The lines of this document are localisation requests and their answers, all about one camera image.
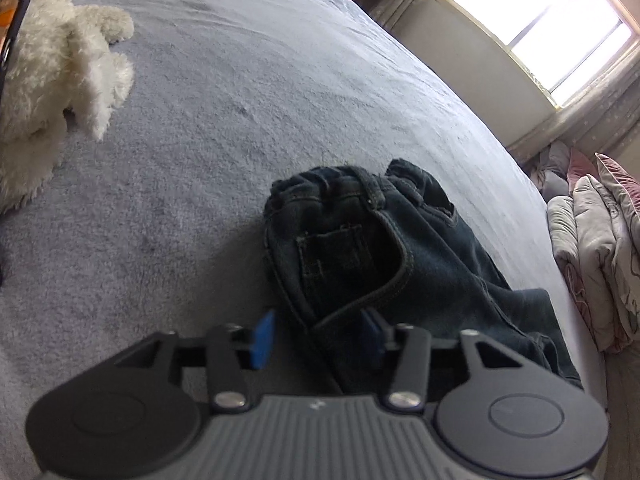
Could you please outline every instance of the bed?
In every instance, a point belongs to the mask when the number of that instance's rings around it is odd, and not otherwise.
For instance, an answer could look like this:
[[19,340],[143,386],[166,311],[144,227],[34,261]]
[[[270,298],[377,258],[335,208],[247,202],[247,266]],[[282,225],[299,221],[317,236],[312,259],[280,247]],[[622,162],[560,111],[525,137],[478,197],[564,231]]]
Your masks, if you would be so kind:
[[[604,363],[554,263],[545,203],[487,127],[350,0],[77,0],[136,23],[136,81],[105,139],[70,136],[41,196],[0,220],[0,478],[50,388],[156,330],[255,322],[273,180],[318,165],[440,181],[513,288],[548,290],[585,389]],[[278,330],[262,392],[321,392]],[[191,379],[197,390],[198,377]]]

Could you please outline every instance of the jeans seam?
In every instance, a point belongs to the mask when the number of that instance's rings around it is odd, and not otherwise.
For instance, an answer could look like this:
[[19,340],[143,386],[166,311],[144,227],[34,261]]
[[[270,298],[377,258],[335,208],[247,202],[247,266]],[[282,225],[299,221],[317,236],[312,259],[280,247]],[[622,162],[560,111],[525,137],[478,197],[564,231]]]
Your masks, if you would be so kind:
[[[374,290],[369,294],[366,294],[363,297],[352,301],[351,303],[343,306],[340,310],[332,313],[330,316],[320,320],[313,327],[311,327],[311,333],[322,333],[324,330],[327,330],[328,327],[334,328],[336,325],[342,326],[344,324],[348,324],[349,321],[344,320],[344,317],[353,312],[361,310],[364,305],[371,306],[372,308],[376,309],[382,307],[393,298],[396,298],[404,290],[406,284],[409,282],[409,279],[411,278],[411,275],[414,271],[414,256],[408,244],[405,242],[404,238],[402,238],[400,229],[393,221],[393,219],[385,212],[372,211],[371,213],[373,215],[382,217],[383,222],[388,223],[391,230],[390,235],[394,237],[396,242],[401,246],[400,249],[405,255],[406,260],[401,263],[398,273],[388,283],[385,283],[385,285],[381,286],[377,290]],[[399,276],[398,281],[393,283],[396,276]]]
[[264,235],[264,245],[265,245],[265,249],[266,249],[266,253],[267,253],[267,258],[269,260],[269,263],[271,265],[271,269],[273,269],[273,275],[274,278],[276,279],[276,282],[278,283],[278,290],[281,292],[283,299],[285,300],[285,302],[287,303],[287,309],[289,310],[289,312],[293,315],[293,317],[296,319],[296,322],[302,327],[302,329],[305,332],[309,332],[309,330],[306,328],[307,327],[307,323],[306,321],[303,319],[302,316],[300,316],[300,314],[298,313],[298,310],[296,308],[294,308],[294,302],[292,300],[292,298],[290,297],[287,289],[283,286],[282,280],[280,279],[280,273],[278,272],[278,269],[276,268],[275,265],[275,260],[273,258],[273,255],[271,254],[271,247],[269,244],[269,226],[266,226],[266,229],[264,231],[265,235]]
[[453,212],[451,215],[446,214],[444,211],[441,211],[439,208],[429,205],[426,202],[422,202],[422,204],[420,204],[420,209],[432,216],[435,216],[437,219],[442,220],[449,227],[455,227],[458,224],[458,209],[455,206],[453,206]]

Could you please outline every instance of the window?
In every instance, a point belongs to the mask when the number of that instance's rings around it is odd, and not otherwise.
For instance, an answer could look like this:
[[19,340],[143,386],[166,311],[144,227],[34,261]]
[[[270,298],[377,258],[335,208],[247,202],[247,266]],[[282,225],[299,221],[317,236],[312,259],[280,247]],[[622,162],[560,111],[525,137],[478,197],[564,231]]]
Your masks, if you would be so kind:
[[562,105],[635,37],[609,0],[452,0]]

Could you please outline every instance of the pillow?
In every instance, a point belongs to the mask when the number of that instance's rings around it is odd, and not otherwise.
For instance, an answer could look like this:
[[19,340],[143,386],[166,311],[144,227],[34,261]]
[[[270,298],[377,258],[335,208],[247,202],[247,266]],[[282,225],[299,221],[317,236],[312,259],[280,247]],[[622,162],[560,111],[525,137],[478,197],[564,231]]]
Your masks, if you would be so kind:
[[557,176],[566,178],[569,170],[571,154],[569,147],[560,140],[555,140],[540,153],[540,169],[551,170]]
[[569,160],[569,169],[566,172],[566,179],[569,183],[569,193],[573,193],[575,189],[575,184],[584,176],[591,175],[597,178],[598,170],[593,165],[593,163],[587,158],[587,156],[576,150],[575,148],[571,148],[571,158]]
[[596,153],[602,183],[620,204],[634,245],[640,248],[640,184],[607,155]]
[[569,196],[569,184],[564,178],[557,176],[553,171],[546,170],[545,183],[540,193],[542,193],[542,198],[545,199],[545,202],[548,203],[549,200],[556,196]]

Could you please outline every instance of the dark denim jeans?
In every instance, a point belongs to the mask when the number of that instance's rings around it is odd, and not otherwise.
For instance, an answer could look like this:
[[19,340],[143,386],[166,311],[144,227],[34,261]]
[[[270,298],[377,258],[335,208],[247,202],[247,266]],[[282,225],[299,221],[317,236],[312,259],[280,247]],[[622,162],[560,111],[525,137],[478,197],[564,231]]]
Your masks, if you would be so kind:
[[383,385],[358,347],[360,311],[436,338],[472,328],[580,386],[546,291],[511,290],[440,184],[405,160],[385,176],[315,168],[273,184],[273,273],[299,332],[352,393]]

